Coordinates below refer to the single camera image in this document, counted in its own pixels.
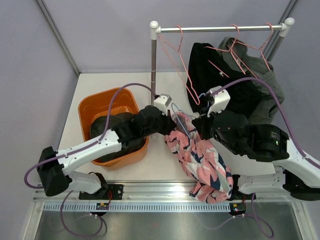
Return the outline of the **blue wire hanger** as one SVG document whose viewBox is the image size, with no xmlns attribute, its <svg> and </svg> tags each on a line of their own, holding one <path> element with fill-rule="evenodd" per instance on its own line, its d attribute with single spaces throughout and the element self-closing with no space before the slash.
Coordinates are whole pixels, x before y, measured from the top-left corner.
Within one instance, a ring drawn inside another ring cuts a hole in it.
<svg viewBox="0 0 320 240">
<path fill-rule="evenodd" d="M 180 109 L 175 101 L 171 103 L 171 110 L 172 119 L 176 123 L 176 128 L 169 135 L 165 136 L 165 142 L 167 144 L 178 143 L 180 140 L 188 141 L 190 139 L 195 139 L 196 135 L 200 137 L 192 124 L 192 120 L 198 118 L 201 114 L 206 114 L 205 110 L 207 110 L 207 107 L 200 108 L 198 112 L 195 112 L 198 117 Z"/>
</svg>

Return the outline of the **black shorts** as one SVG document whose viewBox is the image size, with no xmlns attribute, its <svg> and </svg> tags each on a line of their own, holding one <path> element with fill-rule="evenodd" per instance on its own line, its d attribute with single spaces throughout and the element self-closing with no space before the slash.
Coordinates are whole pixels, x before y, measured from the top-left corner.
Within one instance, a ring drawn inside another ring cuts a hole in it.
<svg viewBox="0 0 320 240">
<path fill-rule="evenodd" d="M 220 56 L 221 52 L 212 49 L 209 43 L 195 42 L 192 46 L 186 86 L 189 105 L 194 113 L 199 113 L 208 104 L 205 97 L 199 98 L 197 105 L 195 95 L 206 93 L 217 86 L 225 86 L 237 79 L 244 78 L 240 71 L 233 70 Z M 226 89 L 230 95 L 227 110 L 249 118 L 262 100 L 262 93 L 252 81 L 243 81 Z"/>
</svg>

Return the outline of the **pink shark print shorts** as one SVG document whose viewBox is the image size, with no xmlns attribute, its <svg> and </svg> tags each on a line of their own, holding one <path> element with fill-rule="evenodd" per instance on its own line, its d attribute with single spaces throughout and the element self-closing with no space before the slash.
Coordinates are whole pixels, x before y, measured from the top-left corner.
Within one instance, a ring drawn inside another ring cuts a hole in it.
<svg viewBox="0 0 320 240">
<path fill-rule="evenodd" d="M 202 140 L 195 135 L 188 141 L 180 140 L 166 145 L 185 175 L 196 181 L 189 192 L 192 198 L 207 204 L 231 198 L 234 183 L 232 172 L 210 140 Z"/>
</svg>

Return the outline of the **olive green shorts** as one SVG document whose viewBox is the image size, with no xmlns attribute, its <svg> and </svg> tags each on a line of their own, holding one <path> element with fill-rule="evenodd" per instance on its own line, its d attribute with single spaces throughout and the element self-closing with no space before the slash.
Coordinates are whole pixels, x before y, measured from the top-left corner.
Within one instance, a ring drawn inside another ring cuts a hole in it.
<svg viewBox="0 0 320 240">
<path fill-rule="evenodd" d="M 118 113 L 116 115 L 110 115 L 107 129 L 113 128 L 117 124 L 131 119 L 132 116 L 133 116 L 133 114 L 131 112 L 122 112 L 122 113 Z M 92 124 L 90 125 L 90 138 L 91 139 L 96 138 L 97 136 L 101 135 L 104 132 L 105 126 L 106 126 L 106 120 L 107 120 L 107 116 L 104 115 L 104 116 L 100 116 L 100 117 L 96 118 L 92 122 Z M 101 156 L 98 159 L 98 162 L 99 163 L 106 163 L 111 160 L 128 155 L 130 153 L 136 152 L 136 151 L 140 150 L 145 145 L 145 143 L 146 143 L 145 138 L 141 139 L 140 141 L 130 142 L 128 148 L 122 149 L 118 152 L 114 152 L 114 153 L 110 153 L 110 154 Z"/>
</svg>

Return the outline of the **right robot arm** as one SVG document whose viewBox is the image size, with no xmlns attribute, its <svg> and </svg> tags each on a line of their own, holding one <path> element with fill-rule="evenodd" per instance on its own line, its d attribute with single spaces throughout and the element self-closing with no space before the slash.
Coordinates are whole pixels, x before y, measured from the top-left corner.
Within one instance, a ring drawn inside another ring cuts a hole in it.
<svg viewBox="0 0 320 240">
<path fill-rule="evenodd" d="M 272 163 L 272 174 L 234 174 L 226 186 L 232 199 L 257 193 L 288 194 L 302 201 L 320 199 L 320 165 L 309 154 L 299 152 L 293 140 L 272 124 L 250 124 L 245 115 L 224 110 L 202 114 L 192 121 L 200 138 L 218 141 L 234 155 L 261 163 Z"/>
</svg>

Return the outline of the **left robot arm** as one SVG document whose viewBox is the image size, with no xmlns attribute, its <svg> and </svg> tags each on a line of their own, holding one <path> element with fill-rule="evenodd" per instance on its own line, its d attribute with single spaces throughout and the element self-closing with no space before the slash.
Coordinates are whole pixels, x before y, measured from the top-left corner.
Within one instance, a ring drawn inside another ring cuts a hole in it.
<svg viewBox="0 0 320 240">
<path fill-rule="evenodd" d="M 126 150 L 152 134 L 168 135 L 175 127 L 169 111 L 148 105 L 106 133 L 77 146 L 60 151 L 51 146 L 43 149 L 37 173 L 45 195 L 53 197 L 65 191 L 79 191 L 88 200 L 103 199 L 109 190 L 103 175 L 76 170 L 102 156 Z"/>
</svg>

